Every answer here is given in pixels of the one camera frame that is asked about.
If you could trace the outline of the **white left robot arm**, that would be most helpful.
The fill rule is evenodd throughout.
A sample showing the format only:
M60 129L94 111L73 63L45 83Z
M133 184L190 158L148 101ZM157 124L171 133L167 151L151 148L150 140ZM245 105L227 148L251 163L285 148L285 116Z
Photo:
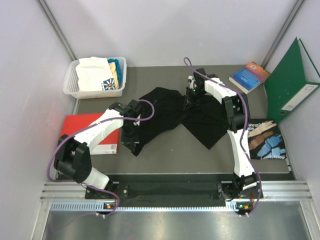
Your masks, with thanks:
M54 169L78 184L96 188L102 198L109 198L114 191L113 182L92 166L92 150L112 132L122 129L122 144L134 151L140 143L137 119L142 113L143 104L139 101L131 100L128 105L116 102L84 131L74 136L62 135L54 156Z

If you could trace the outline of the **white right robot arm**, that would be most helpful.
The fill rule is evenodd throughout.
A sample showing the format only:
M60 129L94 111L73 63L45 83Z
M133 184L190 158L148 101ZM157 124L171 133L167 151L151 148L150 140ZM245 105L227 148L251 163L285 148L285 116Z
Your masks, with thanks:
M248 123L250 117L248 99L244 93L238 93L226 86L217 75L206 74L204 68L198 68L188 78L184 107L200 105L205 94L213 96L222 107L222 123L231 140L234 157L234 179L231 191L226 194L245 198L257 186L257 173L251 163L248 144Z

